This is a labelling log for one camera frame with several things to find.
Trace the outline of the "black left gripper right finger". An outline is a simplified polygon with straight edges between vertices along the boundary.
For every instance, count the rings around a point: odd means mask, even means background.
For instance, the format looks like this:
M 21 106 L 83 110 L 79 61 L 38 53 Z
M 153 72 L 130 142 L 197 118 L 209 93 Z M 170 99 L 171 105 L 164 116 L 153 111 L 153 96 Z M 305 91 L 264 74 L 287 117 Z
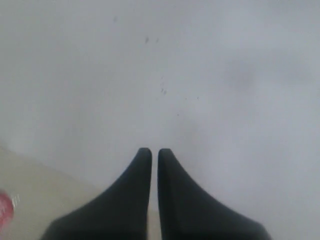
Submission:
M 270 240 L 265 227 L 219 202 L 185 171 L 173 151 L 158 152 L 158 209 L 164 240 Z

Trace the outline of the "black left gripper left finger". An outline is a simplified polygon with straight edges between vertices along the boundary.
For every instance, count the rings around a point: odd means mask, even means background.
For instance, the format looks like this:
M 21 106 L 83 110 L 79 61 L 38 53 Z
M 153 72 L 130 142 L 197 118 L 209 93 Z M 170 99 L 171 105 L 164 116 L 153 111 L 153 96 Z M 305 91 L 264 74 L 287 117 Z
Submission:
M 43 240 L 146 240 L 152 153 L 140 148 L 122 175 L 82 207 L 55 219 Z

